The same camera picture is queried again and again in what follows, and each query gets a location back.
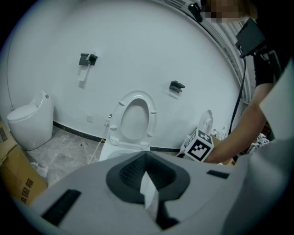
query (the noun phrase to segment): black baseboard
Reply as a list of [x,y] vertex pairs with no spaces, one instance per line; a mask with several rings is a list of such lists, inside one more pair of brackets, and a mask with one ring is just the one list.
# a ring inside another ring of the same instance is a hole
[[[80,131],[71,129],[69,127],[66,127],[66,126],[64,126],[62,124],[59,124],[57,122],[53,122],[53,125],[60,128],[60,129],[62,129],[62,130],[65,130],[66,132],[77,135],[79,137],[83,137],[85,139],[93,140],[93,141],[96,141],[96,142],[101,141],[100,137],[96,137],[96,136],[93,136],[93,135],[90,135],[90,134],[85,134],[83,132],[80,132]],[[170,148],[160,148],[160,147],[150,147],[150,150],[151,151],[158,151],[158,152],[179,152],[180,151],[180,149],[170,149]]]

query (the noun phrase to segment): toilet seat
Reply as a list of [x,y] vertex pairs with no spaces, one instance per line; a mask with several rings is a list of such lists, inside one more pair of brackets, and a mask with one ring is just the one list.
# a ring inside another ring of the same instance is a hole
[[[148,124],[147,129],[139,138],[128,138],[122,132],[122,118],[129,105],[135,101],[143,100],[148,108]],[[132,91],[124,96],[117,104],[114,113],[111,117],[109,125],[109,139],[112,145],[128,148],[128,149],[146,149],[150,145],[151,138],[153,137],[154,129],[156,126],[156,107],[150,95],[143,91]]]
[[26,119],[27,117],[31,116],[36,110],[37,107],[34,104],[21,106],[9,113],[7,115],[7,120],[9,122],[16,122]]

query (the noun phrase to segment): toilet bowl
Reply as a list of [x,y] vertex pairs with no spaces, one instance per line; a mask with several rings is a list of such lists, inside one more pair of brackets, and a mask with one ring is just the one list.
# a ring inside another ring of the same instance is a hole
[[52,137],[53,103],[45,91],[39,91],[32,102],[7,115],[10,131],[25,150],[33,150]]
[[[112,114],[109,133],[99,161],[137,151],[149,151],[156,115],[154,101],[146,92],[132,91],[124,96]],[[146,172],[140,190],[145,196],[145,208],[150,206],[155,191],[156,188]]]

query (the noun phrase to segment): white wall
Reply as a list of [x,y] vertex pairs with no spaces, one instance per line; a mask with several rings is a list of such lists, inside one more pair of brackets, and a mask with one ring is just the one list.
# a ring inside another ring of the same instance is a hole
[[[93,51],[99,58],[79,86],[80,53]],[[6,59],[4,48],[4,120],[10,111]],[[206,109],[212,110],[214,128],[229,126],[238,94],[213,42],[184,16],[150,1],[43,1],[18,26],[8,65],[15,107],[46,90],[53,96],[55,121],[99,137],[120,98],[133,90],[147,92],[158,110],[151,144],[158,147],[178,148]],[[173,80],[186,86],[178,97],[169,92]]]

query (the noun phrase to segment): toilet lid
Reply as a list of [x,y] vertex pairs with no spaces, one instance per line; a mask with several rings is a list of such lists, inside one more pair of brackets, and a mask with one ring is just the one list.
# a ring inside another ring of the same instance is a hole
[[132,91],[117,104],[110,120],[112,145],[129,149],[146,149],[156,125],[156,108],[150,95]]
[[7,115],[7,120],[12,122],[25,119],[33,114],[36,110],[37,107],[35,104],[21,106],[9,113]]

